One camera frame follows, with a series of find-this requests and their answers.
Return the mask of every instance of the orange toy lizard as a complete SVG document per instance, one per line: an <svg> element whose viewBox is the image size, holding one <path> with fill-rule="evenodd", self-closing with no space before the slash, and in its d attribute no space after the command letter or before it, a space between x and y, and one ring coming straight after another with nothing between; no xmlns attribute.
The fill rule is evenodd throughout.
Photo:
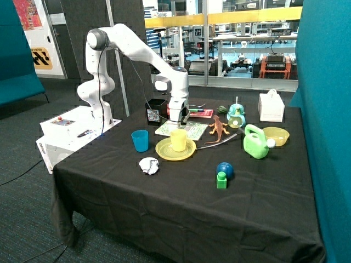
<svg viewBox="0 0 351 263"><path fill-rule="evenodd" d="M214 119L214 123L210 124L209 127L214 126L214 129L213 129L213 131L210 132L210 134L214 134L214 132L217 132L218 140L217 141L209 141L209 142L206 142L205 144L214 144L216 142L219 142L220 138L222 137L222 132L224 132L225 134L229 134L229 132L226 131L225 128L223 128L223 126L228 126L228 124L220 122L219 117L217 115L213 115L213 119Z"/></svg>

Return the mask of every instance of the pen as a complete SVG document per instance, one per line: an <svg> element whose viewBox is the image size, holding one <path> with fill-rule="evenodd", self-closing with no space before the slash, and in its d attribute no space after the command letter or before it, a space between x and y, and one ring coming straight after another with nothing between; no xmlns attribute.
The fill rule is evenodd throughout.
<svg viewBox="0 0 351 263"><path fill-rule="evenodd" d="M78 135L77 137L80 138L80 137L83 137L83 136L86 136L87 134L91 133L91 130L86 130L84 133L81 133L80 135Z"/></svg>
<svg viewBox="0 0 351 263"><path fill-rule="evenodd" d="M190 108L189 111L190 112L204 112L205 110L202 108Z"/></svg>

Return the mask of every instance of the book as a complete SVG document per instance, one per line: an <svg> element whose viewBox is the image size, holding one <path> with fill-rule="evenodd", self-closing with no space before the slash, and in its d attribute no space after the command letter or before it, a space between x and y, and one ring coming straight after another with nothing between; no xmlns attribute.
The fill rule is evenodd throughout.
<svg viewBox="0 0 351 263"><path fill-rule="evenodd" d="M188 139L198 141L207 127L208 124L198 122L187 122L186 125L178 127L174 122L166 121L155 131L155 134L170 136L173 129L185 129L188 132Z"/></svg>
<svg viewBox="0 0 351 263"><path fill-rule="evenodd" d="M211 118L213 114L213 110L204 109L202 112L191 112L190 117L195 118Z"/></svg>

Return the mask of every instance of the black tablecloth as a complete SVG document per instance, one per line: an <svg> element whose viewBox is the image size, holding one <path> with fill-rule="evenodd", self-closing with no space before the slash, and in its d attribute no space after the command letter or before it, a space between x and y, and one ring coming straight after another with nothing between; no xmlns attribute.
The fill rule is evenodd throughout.
<svg viewBox="0 0 351 263"><path fill-rule="evenodd" d="M195 102L207 108L232 104ZM141 109L60 162L53 173L52 219L61 239L74 245L77 211L100 229L177 262L323 262L299 108L285 108L282 123L261 123L257 104L243 105L247 123L290 132L287 144L257 160L244 151L240 135L186 160L166 161L155 151L165 137L154 135L157 127L147 125ZM147 152L133 147L131 133L137 129L150 133ZM197 146L217 139L210 130ZM141 171L138 163L145 157L158 158L157 174ZM227 189L216 187L220 162L235 170Z"/></svg>

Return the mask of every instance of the yellow sign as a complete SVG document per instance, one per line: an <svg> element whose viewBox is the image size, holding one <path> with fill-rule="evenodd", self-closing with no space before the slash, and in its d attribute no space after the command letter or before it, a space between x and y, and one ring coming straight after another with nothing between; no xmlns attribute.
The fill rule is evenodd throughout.
<svg viewBox="0 0 351 263"><path fill-rule="evenodd" d="M302 7L269 8L241 12L208 14L209 24L267 22L277 20L299 20ZM203 14L181 15L166 18L146 18L145 28L203 25Z"/></svg>
<svg viewBox="0 0 351 263"><path fill-rule="evenodd" d="M31 48L31 51L36 70L52 70L53 64L46 48Z"/></svg>

